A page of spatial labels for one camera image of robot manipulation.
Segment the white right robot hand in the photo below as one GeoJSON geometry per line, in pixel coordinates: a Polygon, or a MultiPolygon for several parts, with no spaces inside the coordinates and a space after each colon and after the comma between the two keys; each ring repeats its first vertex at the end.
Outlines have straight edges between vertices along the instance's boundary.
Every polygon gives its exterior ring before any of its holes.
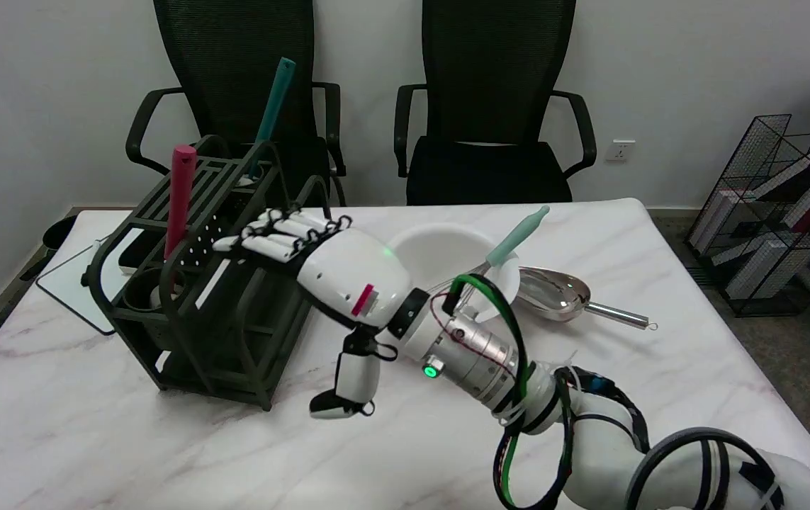
{"type": "Polygon", "coordinates": [[[399,355],[378,335],[417,315],[408,298],[427,299],[392,249],[355,228],[347,215],[327,219],[281,208],[266,210],[236,235],[216,239],[211,248],[228,259],[252,261],[294,278],[313,307],[347,328],[333,388],[311,399],[311,417],[372,414],[381,365],[399,355]]]}

